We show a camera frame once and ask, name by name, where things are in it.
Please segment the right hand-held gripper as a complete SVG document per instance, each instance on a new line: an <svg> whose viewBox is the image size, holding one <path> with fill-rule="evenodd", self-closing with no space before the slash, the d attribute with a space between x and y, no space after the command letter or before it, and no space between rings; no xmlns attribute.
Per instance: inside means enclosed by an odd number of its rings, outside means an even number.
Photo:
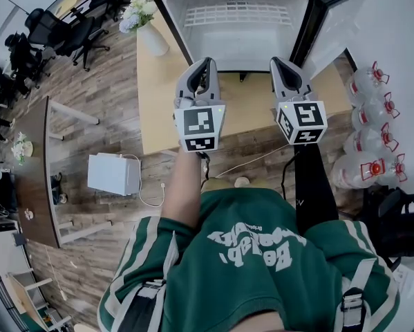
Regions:
<svg viewBox="0 0 414 332"><path fill-rule="evenodd" d="M324 103L313 93L309 77L296 64L279 57L270 60L270 75L276 95L274 120L287 142L318 143L328 123Z"/></svg>

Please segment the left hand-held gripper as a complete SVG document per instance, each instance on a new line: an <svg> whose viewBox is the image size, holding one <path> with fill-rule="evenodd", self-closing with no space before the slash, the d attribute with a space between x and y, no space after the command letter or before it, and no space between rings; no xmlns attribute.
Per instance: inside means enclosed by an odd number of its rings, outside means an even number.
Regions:
<svg viewBox="0 0 414 332"><path fill-rule="evenodd" d="M205 93L196 93L205 72ZM174 100L173 119L182 148L186 152L217 150L225 113L216 62L206 57L193 63L179 77Z"/></svg>

